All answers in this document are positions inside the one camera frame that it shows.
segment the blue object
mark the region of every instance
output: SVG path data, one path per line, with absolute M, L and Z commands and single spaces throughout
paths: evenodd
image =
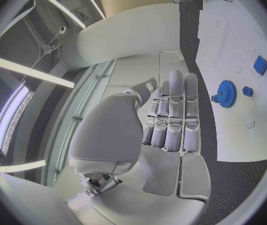
M 245 86 L 242 91 L 245 96 L 252 97 L 254 95 L 254 90 L 249 86 Z
M 264 75 L 267 70 L 267 61 L 261 56 L 258 56 L 253 67 L 260 75 Z
M 212 102 L 216 103 L 216 104 L 219 103 L 219 101 L 218 101 L 218 95 L 213 95 L 213 96 L 211 96 L 211 97 L 210 97 L 210 100 L 211 100 Z
M 232 81 L 224 80 L 220 83 L 217 97 L 219 104 L 223 108 L 230 108 L 234 105 L 237 98 L 237 89 Z

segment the dark gray mat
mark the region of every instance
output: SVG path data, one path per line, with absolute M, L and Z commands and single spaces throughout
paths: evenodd
M 201 155 L 211 178 L 211 199 L 199 224 L 214 225 L 234 211 L 253 191 L 267 169 L 267 160 L 257 162 L 217 161 L 217 134 L 214 113 L 206 84 L 195 62 L 199 46 L 199 13 L 203 1 L 179 5 L 180 50 L 189 72 L 198 78 Z

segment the blue cube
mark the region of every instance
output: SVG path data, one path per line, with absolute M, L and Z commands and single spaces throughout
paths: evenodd
M 267 70 L 267 61 L 258 56 L 253 67 L 260 75 L 264 75 Z

